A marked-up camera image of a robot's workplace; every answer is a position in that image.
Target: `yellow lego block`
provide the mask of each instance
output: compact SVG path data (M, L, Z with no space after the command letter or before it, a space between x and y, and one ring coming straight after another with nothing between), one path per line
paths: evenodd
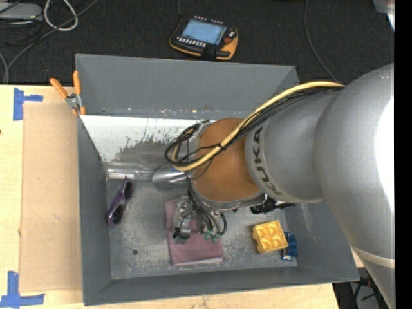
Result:
M252 237L257 241L257 251L259 253L281 250L288 246L288 241L279 221L255 225Z

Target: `blue tape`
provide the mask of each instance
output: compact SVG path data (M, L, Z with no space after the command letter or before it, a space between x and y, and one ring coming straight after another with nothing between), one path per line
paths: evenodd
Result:
M14 88L14 106L13 106L13 120L23 119L23 103L26 101L42 102L42 95L24 95L24 91L19 88Z
M43 304L44 294L33 296L20 296L19 293L19 274L9 271L7 275L7 295L2 295L0 308L19 309L20 306L35 306Z

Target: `purple sunglasses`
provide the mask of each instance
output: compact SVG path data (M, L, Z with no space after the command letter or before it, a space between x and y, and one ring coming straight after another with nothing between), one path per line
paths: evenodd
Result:
M122 188L117 192L107 213L109 227L116 227L122 221L126 205L132 198L134 189L133 182L125 178Z

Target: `black carpet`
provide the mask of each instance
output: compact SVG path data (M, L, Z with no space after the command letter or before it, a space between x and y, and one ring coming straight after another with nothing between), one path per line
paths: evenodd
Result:
M22 0L42 7L45 1ZM93 1L70 0L77 12ZM169 46L180 20L178 2L98 0L79 17L76 29L54 31L40 41L52 30L45 22L10 26L3 21L0 53L10 67L8 83L49 84L55 77L71 86L77 53L195 59ZM373 0L181 0L180 10L237 27L238 49L230 62L292 65L301 82L348 84L394 62L394 31ZM54 24L71 17L61 0L54 0L48 15ZM0 70L4 80L1 63Z

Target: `white cable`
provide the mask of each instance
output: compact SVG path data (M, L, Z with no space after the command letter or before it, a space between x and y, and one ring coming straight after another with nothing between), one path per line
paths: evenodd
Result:
M52 28L57 28L57 26L55 26L48 18L47 16L47 11L50 7L50 3L52 0L47 0L46 4L44 6L43 9L43 14L44 14L44 19L46 20L47 24L49 24ZM79 19L77 17L76 11L74 10L74 8L72 7L72 5L70 4L70 2L68 0L63 0L64 3L66 3L67 7L69 7L70 11L72 12L73 16L75 17L74 20L74 24L68 28L58 28L58 31L72 31L74 28L77 27L78 23L79 23Z

